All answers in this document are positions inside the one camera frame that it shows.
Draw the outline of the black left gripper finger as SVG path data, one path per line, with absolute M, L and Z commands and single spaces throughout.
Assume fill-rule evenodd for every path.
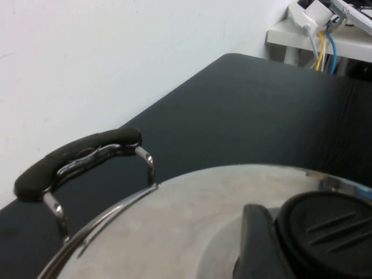
M 299 278 L 299 245 L 290 222 L 292 209 L 285 203 L 273 218 L 265 206 L 244 206 L 234 278 Z

